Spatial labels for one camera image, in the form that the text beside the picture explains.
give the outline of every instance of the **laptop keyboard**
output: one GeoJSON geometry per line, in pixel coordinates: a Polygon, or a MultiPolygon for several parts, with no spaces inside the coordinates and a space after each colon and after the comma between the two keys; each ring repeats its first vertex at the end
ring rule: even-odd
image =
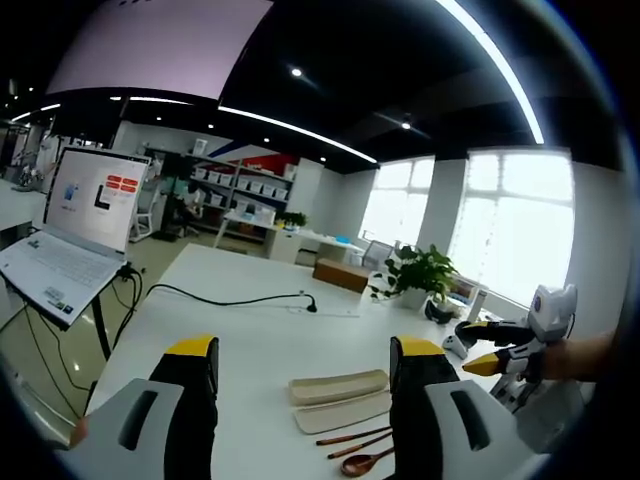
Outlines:
{"type": "Polygon", "coordinates": [[[87,287],[104,280],[105,274],[112,271],[113,267],[113,262],[100,261],[93,256],[83,255],[77,248],[68,248],[54,242],[22,242],[20,249],[53,272],[87,287]]]}

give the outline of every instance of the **wooden box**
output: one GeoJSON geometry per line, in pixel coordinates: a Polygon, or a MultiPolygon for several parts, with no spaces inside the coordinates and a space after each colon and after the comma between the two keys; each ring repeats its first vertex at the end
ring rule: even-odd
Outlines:
{"type": "Polygon", "coordinates": [[[371,272],[362,267],[345,265],[342,263],[321,258],[316,262],[313,270],[313,278],[323,282],[346,288],[352,292],[362,293],[369,283],[371,272]]]}

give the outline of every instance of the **floor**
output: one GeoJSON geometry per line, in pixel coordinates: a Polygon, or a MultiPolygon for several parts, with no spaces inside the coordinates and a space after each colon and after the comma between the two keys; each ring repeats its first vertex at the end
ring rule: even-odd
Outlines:
{"type": "MultiPolygon", "coordinates": [[[[146,269],[143,275],[144,293],[146,293],[146,289],[149,286],[157,283],[167,267],[188,243],[212,246],[214,238],[213,235],[203,233],[198,237],[179,239],[175,243],[147,238],[139,243],[130,244],[129,254],[134,267],[137,270],[146,269]]],[[[264,256],[264,249],[261,245],[230,238],[224,238],[220,243],[220,248],[253,256],[264,256]]],[[[313,254],[301,252],[296,263],[313,265],[314,258],[315,255],[313,254]]],[[[129,304],[131,288],[132,284],[130,282],[125,283],[122,280],[116,280],[112,287],[106,289],[100,296],[105,325],[111,343],[113,343],[116,331],[127,312],[127,308],[118,302],[115,292],[118,293],[118,297],[124,303],[129,304]]],[[[10,367],[24,377],[24,380],[38,396],[63,416],[75,421],[77,416],[82,415],[84,412],[88,393],[75,388],[70,383],[63,370],[61,360],[67,366],[73,382],[83,388],[89,388],[91,382],[98,379],[100,372],[104,368],[105,360],[100,349],[90,308],[66,332],[59,331],[55,326],[52,326],[52,329],[60,340],[62,359],[58,354],[56,338],[46,328],[40,316],[30,308],[16,315],[0,331],[0,353],[5,357],[10,367]],[[34,338],[31,335],[29,321],[53,377],[74,411],[65,403],[47,373],[36,348],[34,338]]],[[[27,403],[33,405],[38,402],[27,401],[27,403]]],[[[62,425],[58,430],[65,430],[63,436],[66,436],[70,431],[70,427],[64,425],[64,423],[60,423],[55,418],[51,420],[51,415],[46,410],[41,415],[44,417],[39,418],[41,421],[55,421],[57,422],[56,425],[62,425]]]]}

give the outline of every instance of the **white flower pot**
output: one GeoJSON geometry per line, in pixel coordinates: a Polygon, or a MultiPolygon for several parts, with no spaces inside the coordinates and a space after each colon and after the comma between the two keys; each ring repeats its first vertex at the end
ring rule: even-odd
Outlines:
{"type": "Polygon", "coordinates": [[[400,297],[400,306],[411,310],[421,310],[427,301],[427,292],[419,288],[410,288],[400,297]]]}

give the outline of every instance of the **white wall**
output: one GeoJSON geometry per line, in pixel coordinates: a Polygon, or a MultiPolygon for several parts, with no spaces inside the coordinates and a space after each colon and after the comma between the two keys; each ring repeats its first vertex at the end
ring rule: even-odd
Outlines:
{"type": "Polygon", "coordinates": [[[630,201],[624,174],[573,165],[575,230],[566,283],[578,287],[572,338],[613,330],[631,264],[630,201]]]}
{"type": "Polygon", "coordinates": [[[143,143],[149,143],[152,147],[187,153],[193,149],[198,138],[208,142],[205,148],[205,155],[231,141],[228,138],[199,132],[189,132],[156,125],[142,125],[125,120],[120,122],[113,149],[126,153],[144,153],[140,148],[143,143]]]}
{"type": "Polygon", "coordinates": [[[376,170],[344,176],[340,193],[333,202],[333,220],[326,233],[348,237],[356,245],[363,243],[358,240],[358,233],[375,178],[376,170]]]}
{"type": "Polygon", "coordinates": [[[301,158],[296,171],[295,182],[289,193],[287,212],[300,212],[311,215],[313,202],[318,191],[324,167],[319,163],[301,158]]]}
{"type": "Polygon", "coordinates": [[[435,162],[429,200],[416,243],[421,249],[426,250],[433,244],[440,252],[449,251],[462,200],[466,165],[464,159],[435,162]]]}

